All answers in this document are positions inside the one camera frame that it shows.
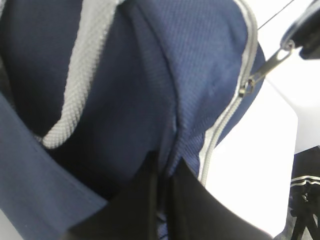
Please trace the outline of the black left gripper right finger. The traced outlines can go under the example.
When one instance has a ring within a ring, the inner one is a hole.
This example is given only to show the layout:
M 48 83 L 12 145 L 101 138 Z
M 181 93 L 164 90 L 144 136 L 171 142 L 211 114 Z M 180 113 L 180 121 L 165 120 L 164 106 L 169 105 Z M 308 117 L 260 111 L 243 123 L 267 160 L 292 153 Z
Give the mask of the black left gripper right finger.
M 197 180 L 184 160 L 169 179 L 170 240 L 270 240 L 271 236 L 231 212 Z

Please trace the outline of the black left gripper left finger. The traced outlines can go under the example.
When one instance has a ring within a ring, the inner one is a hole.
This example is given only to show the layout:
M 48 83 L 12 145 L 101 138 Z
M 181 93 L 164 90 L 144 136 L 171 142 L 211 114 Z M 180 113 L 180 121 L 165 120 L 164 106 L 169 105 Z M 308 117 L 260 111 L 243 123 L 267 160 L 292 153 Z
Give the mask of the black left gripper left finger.
M 156 240 L 158 155 L 149 152 L 130 182 L 103 209 L 68 229 L 63 240 Z

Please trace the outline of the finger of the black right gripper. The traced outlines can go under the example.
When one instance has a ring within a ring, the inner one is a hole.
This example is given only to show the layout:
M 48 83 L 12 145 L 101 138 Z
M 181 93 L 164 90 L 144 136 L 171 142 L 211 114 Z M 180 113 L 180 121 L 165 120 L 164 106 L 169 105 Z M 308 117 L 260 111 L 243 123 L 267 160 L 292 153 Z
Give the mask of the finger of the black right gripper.
M 301 48 L 304 60 L 320 58 L 320 2 L 314 0 L 290 25 L 281 38 L 281 49 L 290 51 Z

